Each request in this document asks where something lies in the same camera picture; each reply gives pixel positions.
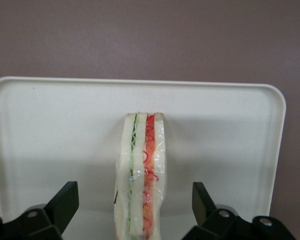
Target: screw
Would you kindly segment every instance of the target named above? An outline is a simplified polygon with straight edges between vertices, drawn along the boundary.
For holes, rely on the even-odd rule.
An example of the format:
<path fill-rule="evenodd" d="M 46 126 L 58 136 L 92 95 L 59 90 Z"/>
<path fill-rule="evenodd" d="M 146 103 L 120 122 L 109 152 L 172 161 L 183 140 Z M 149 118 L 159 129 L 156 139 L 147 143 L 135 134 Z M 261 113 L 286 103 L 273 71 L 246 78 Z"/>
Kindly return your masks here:
<path fill-rule="evenodd" d="M 267 218 L 260 218 L 260 222 L 267 227 L 272 226 L 272 222 Z"/>
<path fill-rule="evenodd" d="M 219 211 L 219 214 L 224 218 L 230 217 L 230 214 L 226 210 Z"/>
<path fill-rule="evenodd" d="M 27 217 L 28 218 L 33 218 L 33 217 L 37 216 L 37 214 L 38 213 L 36 211 L 31 211 L 31 212 L 28 213 Z"/>

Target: white tray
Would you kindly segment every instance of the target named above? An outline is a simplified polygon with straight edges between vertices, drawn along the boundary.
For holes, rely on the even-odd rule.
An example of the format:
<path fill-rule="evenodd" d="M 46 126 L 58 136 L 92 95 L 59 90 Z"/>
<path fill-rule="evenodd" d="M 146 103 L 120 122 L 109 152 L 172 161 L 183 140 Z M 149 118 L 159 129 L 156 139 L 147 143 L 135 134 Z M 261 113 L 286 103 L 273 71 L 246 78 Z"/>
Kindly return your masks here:
<path fill-rule="evenodd" d="M 127 113 L 165 116 L 163 240 L 196 224 L 192 182 L 247 221 L 269 214 L 286 111 L 266 84 L 0 78 L 0 216 L 47 203 L 78 181 L 66 240 L 115 239 L 115 161 Z"/>

